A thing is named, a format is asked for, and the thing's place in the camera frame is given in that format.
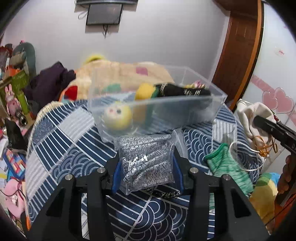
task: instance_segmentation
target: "metal bolt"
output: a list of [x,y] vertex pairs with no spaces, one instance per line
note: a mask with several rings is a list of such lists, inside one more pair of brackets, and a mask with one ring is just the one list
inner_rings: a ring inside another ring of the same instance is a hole
[[66,179],[67,181],[70,181],[72,178],[73,178],[73,175],[72,175],[72,174],[67,174],[67,175],[65,176],[65,179]]
[[223,175],[223,178],[226,180],[226,181],[229,181],[231,179],[231,176],[229,174],[224,174]]
[[190,168],[191,173],[198,173],[198,169],[196,167]]
[[99,167],[96,171],[98,173],[104,173],[106,171],[106,169],[104,167]]

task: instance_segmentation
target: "pink bunny toy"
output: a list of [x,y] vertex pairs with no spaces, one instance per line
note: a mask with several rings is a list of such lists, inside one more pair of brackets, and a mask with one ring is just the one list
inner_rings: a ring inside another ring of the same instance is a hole
[[6,108],[7,113],[11,115],[12,117],[15,116],[15,113],[17,110],[21,109],[20,103],[18,102],[17,98],[15,98],[15,94],[12,91],[12,86],[9,84],[9,90],[7,86],[5,87],[5,100],[6,100]]

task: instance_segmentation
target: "yellow ball toy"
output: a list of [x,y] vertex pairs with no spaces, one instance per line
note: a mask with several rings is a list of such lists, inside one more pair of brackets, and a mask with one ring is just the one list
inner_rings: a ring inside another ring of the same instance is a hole
[[104,111],[103,121],[107,128],[122,131],[132,124],[133,114],[131,108],[122,103],[114,103]]

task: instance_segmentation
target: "gray knitted fabric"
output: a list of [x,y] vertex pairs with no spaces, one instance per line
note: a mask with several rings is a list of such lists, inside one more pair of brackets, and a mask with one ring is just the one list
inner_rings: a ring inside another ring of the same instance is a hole
[[130,192],[174,181],[171,135],[123,136],[116,140],[122,162],[121,190]]

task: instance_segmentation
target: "silver round object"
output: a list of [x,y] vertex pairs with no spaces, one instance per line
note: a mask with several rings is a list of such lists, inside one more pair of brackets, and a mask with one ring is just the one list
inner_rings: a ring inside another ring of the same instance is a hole
[[229,174],[224,174],[223,175],[223,178],[226,180],[226,181],[229,181],[231,179],[231,176]]
[[198,173],[198,169],[196,167],[190,168],[191,173]]
[[72,175],[72,174],[67,174],[67,175],[65,176],[65,179],[66,179],[67,181],[70,181],[72,178],[73,178],[73,175]]
[[106,171],[106,169],[104,167],[99,167],[96,171],[98,173],[104,173]]

